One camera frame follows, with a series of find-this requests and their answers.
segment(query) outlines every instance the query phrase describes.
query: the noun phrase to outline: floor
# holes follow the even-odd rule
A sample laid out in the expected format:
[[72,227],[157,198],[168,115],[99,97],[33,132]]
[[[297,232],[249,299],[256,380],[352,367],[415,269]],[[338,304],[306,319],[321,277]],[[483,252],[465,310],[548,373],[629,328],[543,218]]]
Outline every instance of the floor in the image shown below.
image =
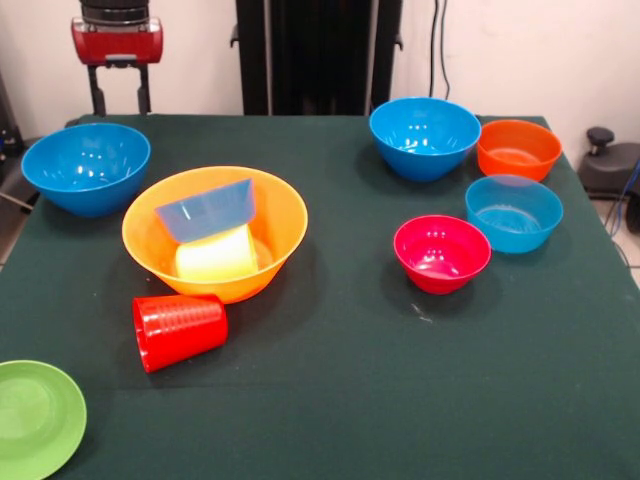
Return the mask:
[[[592,203],[604,223],[607,212],[611,207],[611,202],[593,201]],[[9,261],[11,250],[28,218],[28,215],[24,214],[19,207],[0,199],[0,271],[4,264]],[[613,241],[624,252],[629,265],[638,267],[631,268],[630,273],[638,288],[640,288],[640,236],[629,233],[623,221],[620,230],[613,237]]]

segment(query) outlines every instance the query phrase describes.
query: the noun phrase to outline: bowl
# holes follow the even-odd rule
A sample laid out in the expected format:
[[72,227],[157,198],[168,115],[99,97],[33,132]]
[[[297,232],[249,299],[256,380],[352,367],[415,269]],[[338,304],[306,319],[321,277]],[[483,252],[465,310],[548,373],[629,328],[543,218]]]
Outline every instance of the bowl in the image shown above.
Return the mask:
[[481,132],[469,110],[429,97],[384,103],[371,114],[369,127],[389,167],[417,182],[436,180],[457,167]]
[[124,209],[142,184],[151,146],[133,128],[95,123],[65,128],[36,142],[22,174],[44,197],[83,217]]
[[485,175],[520,175],[539,182],[562,155],[560,140],[535,123],[496,120],[482,127],[478,166]]
[[[251,179],[256,215],[249,223],[258,271],[226,281],[179,278],[175,254],[179,244],[155,209],[213,188]],[[122,222],[122,239],[133,259],[184,295],[217,295],[224,303],[245,300],[264,289],[300,245],[307,230],[307,208],[291,185],[252,168],[216,166],[187,170],[165,178],[142,192]]]
[[540,247],[562,220],[562,202],[544,185],[516,175],[492,175],[467,189],[467,219],[504,253]]
[[396,232],[393,245],[409,278],[437,295],[463,287],[491,259],[491,246],[480,230],[446,215],[409,220]]

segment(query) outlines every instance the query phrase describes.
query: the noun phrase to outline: pink bowl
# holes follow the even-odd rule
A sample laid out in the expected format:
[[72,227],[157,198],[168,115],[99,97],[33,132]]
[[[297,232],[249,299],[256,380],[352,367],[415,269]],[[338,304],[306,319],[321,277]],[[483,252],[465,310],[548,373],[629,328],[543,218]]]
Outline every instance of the pink bowl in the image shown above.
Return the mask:
[[491,245],[480,230],[446,215],[412,218],[396,232],[393,247],[409,278],[436,295],[464,286],[491,259]]

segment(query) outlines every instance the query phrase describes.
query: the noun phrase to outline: dark green cloth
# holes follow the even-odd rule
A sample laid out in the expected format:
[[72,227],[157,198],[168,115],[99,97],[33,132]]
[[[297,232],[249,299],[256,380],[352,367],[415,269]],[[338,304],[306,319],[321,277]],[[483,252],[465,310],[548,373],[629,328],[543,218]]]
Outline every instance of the dark green cloth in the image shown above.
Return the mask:
[[41,199],[0,274],[0,360],[50,362],[84,391],[87,432],[55,478],[640,478],[640,294],[565,158],[545,181],[565,207],[550,241],[437,297],[406,279],[393,234],[464,218],[473,156],[413,184],[365,118],[107,120],[149,137],[145,186],[263,169],[302,194],[309,230],[228,307],[226,346],[148,376],[131,299],[170,290],[127,255],[122,214]]

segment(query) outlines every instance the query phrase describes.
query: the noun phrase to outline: translucent blue bowl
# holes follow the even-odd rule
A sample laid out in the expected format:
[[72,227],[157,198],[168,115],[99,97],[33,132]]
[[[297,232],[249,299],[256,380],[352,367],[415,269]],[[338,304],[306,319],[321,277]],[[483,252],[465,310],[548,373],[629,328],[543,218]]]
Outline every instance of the translucent blue bowl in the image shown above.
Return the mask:
[[562,202],[550,189],[516,175],[491,175],[471,184],[467,220],[491,248],[525,253],[540,247],[562,220]]
[[369,127],[389,166],[418,182],[436,180],[460,165],[482,131],[466,108],[428,97],[380,105],[371,114]]
[[149,141],[133,128],[79,125],[35,143],[22,160],[22,174],[59,207],[83,217],[99,217],[131,202],[150,154]]

